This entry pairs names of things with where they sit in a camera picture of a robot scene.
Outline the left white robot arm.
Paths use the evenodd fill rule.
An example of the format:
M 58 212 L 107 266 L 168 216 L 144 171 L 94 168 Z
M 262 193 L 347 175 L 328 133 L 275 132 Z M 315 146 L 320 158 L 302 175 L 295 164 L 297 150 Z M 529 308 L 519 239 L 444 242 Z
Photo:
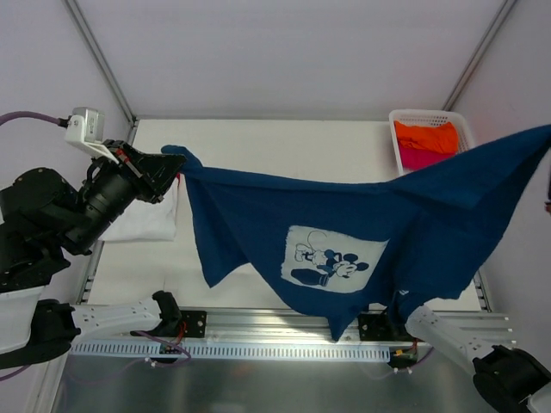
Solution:
M 60 173 L 36 168 L 1 193 L 1 366 L 54 360 L 80 342 L 143 331 L 169 336 L 182 319 L 173 295 L 158 291 L 129 305 L 71 305 L 43 299 L 69 256 L 92 245 L 135 200 L 159 203 L 185 156 L 145 154 L 109 140 L 81 188 Z

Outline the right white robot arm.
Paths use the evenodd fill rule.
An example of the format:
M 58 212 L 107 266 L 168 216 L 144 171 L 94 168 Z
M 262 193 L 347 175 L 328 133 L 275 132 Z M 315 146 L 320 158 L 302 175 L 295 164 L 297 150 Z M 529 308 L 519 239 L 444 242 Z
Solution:
M 445 321 L 426 305 L 414 311 L 386 308 L 393 339 L 408 336 L 431 345 L 471 377 L 476 391 L 497 412 L 549 412 L 550 371 L 520 348 L 491 344 Z

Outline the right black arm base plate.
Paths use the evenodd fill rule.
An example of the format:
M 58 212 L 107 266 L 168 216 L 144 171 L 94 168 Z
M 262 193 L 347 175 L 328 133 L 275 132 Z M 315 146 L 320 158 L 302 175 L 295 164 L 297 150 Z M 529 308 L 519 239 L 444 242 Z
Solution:
M 393 324 L 386 313 L 363 313 L 357 318 L 363 342 L 410 342 L 412 337 L 403 325 Z

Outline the navy blue t shirt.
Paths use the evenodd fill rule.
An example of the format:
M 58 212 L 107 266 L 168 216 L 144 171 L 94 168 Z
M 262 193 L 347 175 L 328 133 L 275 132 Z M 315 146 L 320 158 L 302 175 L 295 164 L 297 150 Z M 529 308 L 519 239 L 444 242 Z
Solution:
M 204 166 L 181 171 L 195 245 L 214 287 L 250 264 L 291 309 L 338 340 L 369 304 L 397 323 L 456 299 L 502 239 L 550 148 L 539 126 L 388 182 L 312 182 Z

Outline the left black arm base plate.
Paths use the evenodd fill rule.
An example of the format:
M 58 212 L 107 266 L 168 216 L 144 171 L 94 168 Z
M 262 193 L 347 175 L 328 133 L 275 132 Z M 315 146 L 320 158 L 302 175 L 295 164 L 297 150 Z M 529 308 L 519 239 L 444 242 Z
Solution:
M 167 338 L 203 338 L 207 327 L 207 313 L 197 310 L 180 310 L 170 314 L 147 334 Z

